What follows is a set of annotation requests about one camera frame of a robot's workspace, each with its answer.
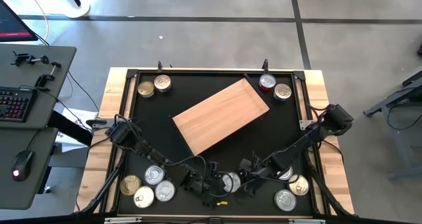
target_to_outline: monitor screen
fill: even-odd
[[[0,0],[0,42],[35,41],[35,33]]]

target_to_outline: desk clamp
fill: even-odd
[[[47,81],[54,81],[55,77],[53,76],[54,71],[56,68],[60,68],[61,64],[57,62],[52,62],[51,65],[53,66],[53,70],[51,70],[50,74],[43,74],[38,77],[37,81],[35,82],[35,88],[37,88],[40,91],[48,92],[49,89],[46,88],[45,84]]]
[[[158,67],[157,67],[157,69],[158,69],[158,73],[163,72],[163,65],[161,64],[161,61],[158,61]]]
[[[264,60],[264,63],[262,64],[262,69],[264,69],[264,73],[267,74],[268,72],[268,59]]]
[[[42,55],[39,59],[36,59],[33,55],[29,53],[16,53],[15,51],[12,51],[15,55],[15,61],[11,63],[11,65],[16,65],[19,67],[23,62],[26,62],[28,64],[34,65],[35,62],[41,62],[43,64],[49,64],[50,61],[47,56]]]

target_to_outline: computer mouse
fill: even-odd
[[[34,156],[33,151],[24,150],[19,152],[15,157],[12,166],[12,178],[15,181],[24,181],[31,172],[31,161]]]

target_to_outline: concrete floor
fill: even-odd
[[[90,14],[100,16],[295,16],[291,0],[86,1],[91,3]],[[415,54],[422,43],[422,24],[403,24],[403,19],[422,19],[422,0],[297,1],[302,18],[392,20],[391,24],[303,23],[303,35],[311,68],[323,71],[330,102],[340,103],[355,117],[354,126],[339,141],[356,214],[420,223],[422,180],[387,180],[388,172],[401,167],[397,152],[382,116],[366,119],[361,112],[422,69],[422,59]],[[15,11],[39,14],[31,3],[15,6]],[[42,20],[25,22],[44,35]],[[49,24],[50,44],[78,48],[71,72],[98,104],[110,67],[150,67],[160,60],[174,67],[258,68],[268,58],[273,69],[304,68],[303,42],[299,43],[294,22],[50,20]],[[69,90],[66,83],[62,94]],[[94,110],[76,87],[63,102]],[[57,191],[36,197],[29,210],[0,211],[0,219],[71,213],[82,171],[55,169],[49,183],[57,183]]]

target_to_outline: can lid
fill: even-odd
[[[140,179],[134,175],[126,176],[120,182],[120,191],[123,195],[130,196],[135,194],[135,192],[140,187]]]
[[[259,83],[266,88],[272,88],[276,85],[276,78],[268,73],[262,74]]]
[[[151,165],[145,171],[145,181],[148,184],[155,185],[164,179],[164,171],[156,165]]]
[[[233,189],[231,188],[232,183],[229,176],[231,177],[231,179],[233,179],[233,183],[234,183]],[[224,175],[222,179],[225,184],[223,189],[226,192],[230,192],[230,190],[231,192],[236,192],[236,190],[240,187],[240,184],[241,184],[240,177],[234,172],[229,172],[228,175]]]
[[[290,179],[290,177],[293,175],[293,167],[290,166],[289,169],[280,177],[278,177],[278,179],[280,179],[281,181],[288,181]]]
[[[174,197],[176,193],[176,188],[174,184],[170,181],[162,181],[156,187],[156,197],[161,202],[169,201]]]
[[[147,96],[154,91],[154,85],[150,81],[141,82],[138,86],[138,93],[142,96]]]
[[[140,187],[133,196],[133,202],[138,208],[147,208],[154,201],[154,191],[148,186]]]
[[[163,90],[163,89],[168,88],[170,86],[170,84],[171,84],[171,79],[167,75],[159,75],[154,80],[154,85],[159,90]]]
[[[274,93],[282,99],[287,99],[290,97],[291,95],[291,89],[288,85],[286,84],[278,84],[275,88],[274,88]]]
[[[291,211],[296,207],[296,197],[286,189],[278,191],[274,197],[274,201],[283,211]]]
[[[297,175],[292,175],[289,182],[295,181],[296,178]],[[289,184],[289,189],[298,196],[305,195],[309,191],[308,180],[303,175],[299,175],[299,179],[296,182]]]

